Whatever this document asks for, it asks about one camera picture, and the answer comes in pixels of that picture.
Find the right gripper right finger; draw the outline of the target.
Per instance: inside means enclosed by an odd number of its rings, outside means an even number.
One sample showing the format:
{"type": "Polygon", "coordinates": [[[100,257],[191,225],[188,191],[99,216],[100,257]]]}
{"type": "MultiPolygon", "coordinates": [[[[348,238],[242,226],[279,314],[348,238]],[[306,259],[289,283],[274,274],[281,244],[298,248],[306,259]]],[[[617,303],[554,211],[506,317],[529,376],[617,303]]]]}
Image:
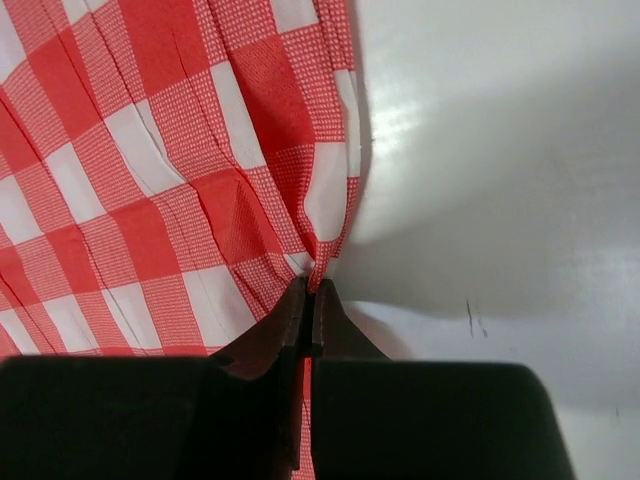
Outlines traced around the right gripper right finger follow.
{"type": "Polygon", "coordinates": [[[570,479],[550,397],[513,363],[388,358],[315,296],[311,453],[319,479],[570,479]]]}

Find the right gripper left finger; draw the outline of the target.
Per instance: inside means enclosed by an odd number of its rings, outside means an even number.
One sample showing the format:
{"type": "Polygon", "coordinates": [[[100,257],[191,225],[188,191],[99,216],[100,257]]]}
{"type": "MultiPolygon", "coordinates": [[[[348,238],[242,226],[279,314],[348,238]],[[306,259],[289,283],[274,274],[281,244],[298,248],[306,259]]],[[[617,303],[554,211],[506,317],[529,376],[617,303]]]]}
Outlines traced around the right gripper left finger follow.
{"type": "Polygon", "coordinates": [[[14,356],[5,479],[287,479],[298,467],[305,282],[207,356],[14,356]]]}

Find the red white checkered cloth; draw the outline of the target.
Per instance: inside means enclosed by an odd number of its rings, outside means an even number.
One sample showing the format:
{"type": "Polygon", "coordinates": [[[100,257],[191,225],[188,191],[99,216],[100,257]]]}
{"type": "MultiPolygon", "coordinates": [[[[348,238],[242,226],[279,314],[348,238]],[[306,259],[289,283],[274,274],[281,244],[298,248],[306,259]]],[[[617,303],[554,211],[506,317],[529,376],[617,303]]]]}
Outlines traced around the red white checkered cloth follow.
{"type": "Polygon", "coordinates": [[[343,1],[1,5],[1,359],[207,355],[337,260],[343,1]]]}

